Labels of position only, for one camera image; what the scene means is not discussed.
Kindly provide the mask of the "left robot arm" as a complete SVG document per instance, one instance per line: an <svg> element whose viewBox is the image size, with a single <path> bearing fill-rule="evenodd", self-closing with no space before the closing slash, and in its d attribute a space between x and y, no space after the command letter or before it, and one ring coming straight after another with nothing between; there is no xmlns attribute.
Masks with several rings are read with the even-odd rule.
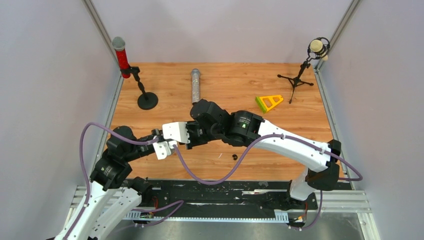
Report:
<svg viewBox="0 0 424 240"><path fill-rule="evenodd" d="M119 126L113 132L89 176L89 188L77 212L55 239L103 240L133 208L152 203L153 186L145 179L136 177L122 185L132 171L129 163L153 154L153 143L162 131L154 129L139 139L128 126Z"/></svg>

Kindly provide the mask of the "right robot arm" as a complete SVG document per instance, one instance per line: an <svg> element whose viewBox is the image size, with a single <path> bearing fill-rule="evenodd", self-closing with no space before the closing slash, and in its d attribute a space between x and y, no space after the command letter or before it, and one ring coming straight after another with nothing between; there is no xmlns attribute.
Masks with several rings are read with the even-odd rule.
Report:
<svg viewBox="0 0 424 240"><path fill-rule="evenodd" d="M220 140L233 147L244 147L243 159L250 149L257 148L295 160L306 167L292 180L286 204L298 209L315 190L332 191L339 180L341 143L320 142L278 127L262 116L246 110L229 113L213 101L201 99L191 110L191 121L184 123L181 136L187 138L186 148Z"/></svg>

